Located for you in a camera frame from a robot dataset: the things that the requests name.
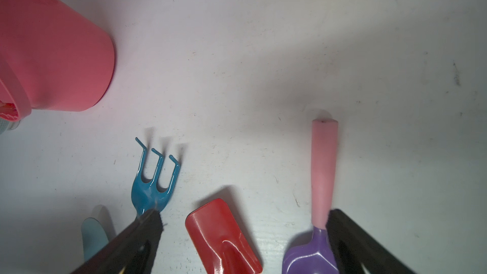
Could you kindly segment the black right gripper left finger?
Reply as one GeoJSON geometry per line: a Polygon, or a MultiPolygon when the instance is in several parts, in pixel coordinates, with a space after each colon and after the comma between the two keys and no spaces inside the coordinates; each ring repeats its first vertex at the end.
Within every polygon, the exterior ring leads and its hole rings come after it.
{"type": "Polygon", "coordinates": [[[163,232],[160,213],[146,211],[74,273],[151,273],[163,232]]]}

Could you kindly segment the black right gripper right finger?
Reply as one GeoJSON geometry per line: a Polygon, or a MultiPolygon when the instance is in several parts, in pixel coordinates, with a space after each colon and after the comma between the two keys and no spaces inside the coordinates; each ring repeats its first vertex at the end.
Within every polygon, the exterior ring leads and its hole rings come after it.
{"type": "Polygon", "coordinates": [[[331,210],[326,227],[339,273],[414,274],[340,209],[331,210]]]}

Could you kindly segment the purple rake pink handle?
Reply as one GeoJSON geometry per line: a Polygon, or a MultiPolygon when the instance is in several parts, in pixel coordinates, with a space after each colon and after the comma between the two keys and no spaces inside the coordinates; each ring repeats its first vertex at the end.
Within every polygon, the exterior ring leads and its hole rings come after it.
{"type": "Polygon", "coordinates": [[[310,242],[289,249],[283,273],[338,273],[329,244],[327,222],[334,192],[339,123],[315,119],[311,131],[311,223],[310,242]]]}

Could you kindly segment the light blue trowel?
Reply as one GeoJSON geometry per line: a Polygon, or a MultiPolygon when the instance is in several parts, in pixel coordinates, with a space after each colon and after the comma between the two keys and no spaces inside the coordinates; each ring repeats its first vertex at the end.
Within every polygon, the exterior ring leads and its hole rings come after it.
{"type": "Polygon", "coordinates": [[[95,218],[87,218],[83,221],[81,234],[84,261],[90,260],[109,243],[106,231],[95,218]]]}

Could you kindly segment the blue hand fork yellow handle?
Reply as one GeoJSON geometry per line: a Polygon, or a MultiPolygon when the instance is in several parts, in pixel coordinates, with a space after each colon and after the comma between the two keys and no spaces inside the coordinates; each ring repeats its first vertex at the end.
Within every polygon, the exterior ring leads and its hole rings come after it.
{"type": "Polygon", "coordinates": [[[158,188],[158,181],[164,165],[165,155],[154,148],[152,149],[152,152],[159,158],[153,178],[150,181],[144,181],[143,170],[147,160],[148,148],[140,141],[139,138],[136,137],[135,141],[142,148],[142,155],[131,189],[131,201],[136,210],[137,217],[141,217],[146,211],[152,209],[162,212],[169,204],[172,195],[174,194],[178,176],[181,171],[181,163],[173,155],[169,155],[169,159],[173,162],[175,167],[172,171],[171,180],[168,187],[161,191],[158,188]]]}

